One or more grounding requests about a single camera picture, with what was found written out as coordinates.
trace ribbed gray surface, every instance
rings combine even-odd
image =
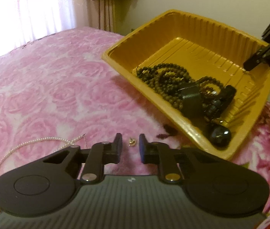
[[[178,186],[157,176],[106,176],[83,186],[63,209],[37,218],[0,214],[0,229],[252,229],[261,214],[230,219],[193,205]]]

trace bed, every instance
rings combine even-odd
[[[178,134],[164,140],[169,120],[115,70],[101,54],[122,36],[92,28],[66,30],[29,42],[0,57],[0,160],[23,142],[42,137],[73,139],[90,148],[123,136],[122,160],[105,171],[145,175],[156,167],[140,162],[138,144],[129,138],[145,133],[149,141],[172,148],[189,145]],[[54,152],[63,142],[46,141],[24,146],[3,164],[0,174]],[[233,162],[261,174],[270,185],[270,103],[234,156]],[[270,213],[270,197],[264,208]]]

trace beige curtain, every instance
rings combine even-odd
[[[114,0],[73,0],[76,27],[115,32]]]

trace curtain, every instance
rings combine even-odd
[[[0,56],[29,41],[75,27],[91,26],[111,31],[112,26],[99,26],[101,16],[108,16],[102,14],[105,7],[100,11],[99,3],[91,0],[0,0]],[[108,7],[111,7],[108,11],[112,11],[112,3],[108,2]]]

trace white sheer curtain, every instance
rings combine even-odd
[[[89,0],[0,0],[0,56],[46,35],[89,26],[89,3]]]

